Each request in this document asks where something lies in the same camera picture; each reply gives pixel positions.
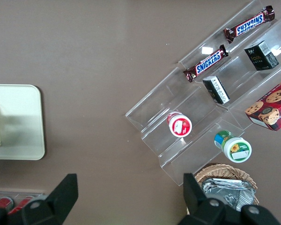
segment red cookie box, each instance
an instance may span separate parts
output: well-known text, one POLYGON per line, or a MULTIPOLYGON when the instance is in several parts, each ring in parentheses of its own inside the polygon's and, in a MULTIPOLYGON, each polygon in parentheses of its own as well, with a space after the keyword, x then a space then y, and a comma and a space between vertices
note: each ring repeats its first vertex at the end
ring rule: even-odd
POLYGON ((281 83, 245 110, 249 119, 270 130, 281 128, 281 83))

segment brown background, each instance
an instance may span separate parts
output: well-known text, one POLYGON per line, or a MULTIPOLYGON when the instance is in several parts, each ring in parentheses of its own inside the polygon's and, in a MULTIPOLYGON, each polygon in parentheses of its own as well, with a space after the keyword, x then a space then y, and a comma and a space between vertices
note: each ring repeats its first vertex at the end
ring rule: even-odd
MULTIPOLYGON (((46 155, 0 160, 0 190, 49 193, 77 173, 66 225, 174 225, 183 189, 160 168, 125 113, 177 61, 247 4, 240 0, 1 0, 0 83, 42 92, 46 155)), ((281 18, 281 0, 272 4, 281 18)), ((236 165, 281 221, 281 130, 251 126, 236 165)))

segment foil wrapper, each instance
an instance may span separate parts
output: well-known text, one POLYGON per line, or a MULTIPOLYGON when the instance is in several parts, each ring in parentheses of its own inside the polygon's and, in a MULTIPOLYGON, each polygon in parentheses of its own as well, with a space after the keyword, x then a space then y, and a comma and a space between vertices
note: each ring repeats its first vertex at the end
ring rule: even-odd
POLYGON ((210 178, 201 185, 207 197, 217 198, 237 211, 254 202, 256 190, 243 180, 210 178))

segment candy bar wrapper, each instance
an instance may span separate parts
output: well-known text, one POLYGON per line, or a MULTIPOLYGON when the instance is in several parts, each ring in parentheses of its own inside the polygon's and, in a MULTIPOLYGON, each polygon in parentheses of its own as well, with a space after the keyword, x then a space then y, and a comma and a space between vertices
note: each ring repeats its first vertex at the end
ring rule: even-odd
POLYGON ((218 50, 213 52, 211 55, 209 55, 206 59, 202 60, 195 66, 183 71, 185 74, 187 80, 189 82, 192 82, 194 78, 202 74, 207 69, 211 68, 213 65, 218 63, 220 60, 222 60, 224 57, 228 56, 228 52, 226 52, 225 46, 221 45, 218 50))
POLYGON ((229 28, 224 29, 225 37, 229 42, 229 44, 231 44, 234 38, 236 38, 237 36, 244 34, 245 32, 249 31, 250 29, 258 25, 261 25, 266 22, 270 22, 273 19, 275 19, 275 12, 273 10, 273 7, 266 6, 256 16, 243 21, 242 23, 236 25, 235 27, 232 27, 230 29, 229 28))

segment white tray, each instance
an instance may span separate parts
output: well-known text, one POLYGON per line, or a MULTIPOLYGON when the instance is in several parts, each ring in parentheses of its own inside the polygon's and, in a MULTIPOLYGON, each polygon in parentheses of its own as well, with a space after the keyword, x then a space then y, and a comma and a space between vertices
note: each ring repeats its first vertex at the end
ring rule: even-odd
POLYGON ((41 94, 33 85, 0 84, 0 159, 44 156, 41 94))

